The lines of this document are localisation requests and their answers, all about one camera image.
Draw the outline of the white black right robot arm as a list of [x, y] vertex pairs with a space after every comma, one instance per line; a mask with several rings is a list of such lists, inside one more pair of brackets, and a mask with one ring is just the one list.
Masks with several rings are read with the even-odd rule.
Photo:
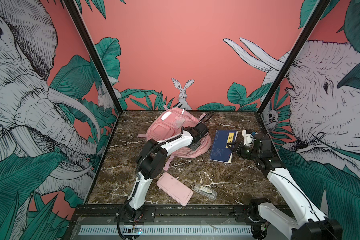
[[271, 151], [262, 152], [235, 142], [231, 151], [243, 159], [251, 159], [257, 168], [276, 187], [293, 217], [279, 210], [267, 199], [254, 199], [248, 208], [248, 218], [254, 223], [268, 222], [290, 240], [340, 240], [343, 228], [337, 220], [329, 219], [307, 197], [292, 178], [280, 158]]

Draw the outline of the pink student backpack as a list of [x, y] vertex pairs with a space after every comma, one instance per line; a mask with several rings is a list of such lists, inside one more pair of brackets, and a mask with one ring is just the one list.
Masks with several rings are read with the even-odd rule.
[[[202, 114], [199, 118], [196, 118], [184, 109], [167, 109], [152, 123], [146, 134], [138, 135], [138, 137], [146, 138], [147, 140], [153, 139], [157, 142], [165, 140], [180, 134], [181, 127], [194, 127], [204, 116], [205, 114]], [[190, 159], [196, 158], [206, 153], [210, 149], [211, 145], [212, 139], [210, 135], [206, 135], [203, 139], [201, 139], [201, 145], [197, 148], [197, 150], [193, 151], [188, 147], [183, 147], [175, 151], [170, 155], [169, 160], [167, 160], [164, 170], [168, 170], [174, 157]]]

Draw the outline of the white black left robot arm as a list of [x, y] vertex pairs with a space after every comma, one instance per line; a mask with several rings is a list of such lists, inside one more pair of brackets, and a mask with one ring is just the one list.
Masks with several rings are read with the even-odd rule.
[[199, 132], [187, 127], [169, 139], [147, 141], [137, 160], [136, 182], [128, 198], [127, 208], [132, 211], [142, 208], [151, 182], [163, 171], [167, 157], [183, 147], [195, 151], [207, 133], [207, 130]]

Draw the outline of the dark blue notebook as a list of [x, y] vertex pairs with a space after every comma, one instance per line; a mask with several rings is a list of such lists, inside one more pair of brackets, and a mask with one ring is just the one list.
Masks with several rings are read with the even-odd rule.
[[228, 148], [227, 144], [231, 144], [236, 141], [238, 131], [224, 131], [218, 130], [215, 134], [215, 138], [212, 145], [210, 160], [231, 164], [232, 163], [232, 151]]

